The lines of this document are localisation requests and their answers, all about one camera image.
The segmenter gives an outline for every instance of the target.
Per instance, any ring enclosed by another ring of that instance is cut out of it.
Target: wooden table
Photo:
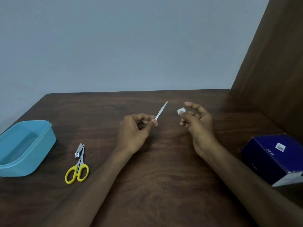
[[[45,95],[17,122],[48,120],[57,142],[31,175],[0,178],[1,226],[36,226],[80,185],[64,181],[66,171],[76,163],[79,143],[86,147],[89,177],[98,177],[94,170],[114,149],[119,121],[129,114],[156,115],[166,100],[159,126],[146,141],[148,149],[136,153],[123,168],[92,226],[255,226],[237,198],[195,153],[188,131],[179,126],[177,109],[183,102],[201,103],[214,115],[219,141],[238,158],[251,136],[282,133],[230,90]],[[282,191],[297,199],[289,190]]]

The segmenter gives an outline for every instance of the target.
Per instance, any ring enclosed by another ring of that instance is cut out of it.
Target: cardboard box
[[[303,182],[303,147],[289,135],[252,137],[241,155],[272,186]]]

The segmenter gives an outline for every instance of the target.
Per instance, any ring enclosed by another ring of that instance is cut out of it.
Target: white tissue piece
[[[186,109],[185,109],[184,107],[183,107],[183,108],[178,109],[178,110],[177,110],[178,114],[180,113],[180,111],[185,112],[185,111],[186,111]]]

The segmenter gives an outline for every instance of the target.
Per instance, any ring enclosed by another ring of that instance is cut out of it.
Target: blue plastic container
[[[32,173],[55,142],[48,121],[16,123],[0,135],[0,176],[18,177]]]

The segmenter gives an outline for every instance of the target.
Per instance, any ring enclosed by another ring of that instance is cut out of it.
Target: light blue wall
[[[0,133],[47,93],[230,88],[268,0],[0,0]]]

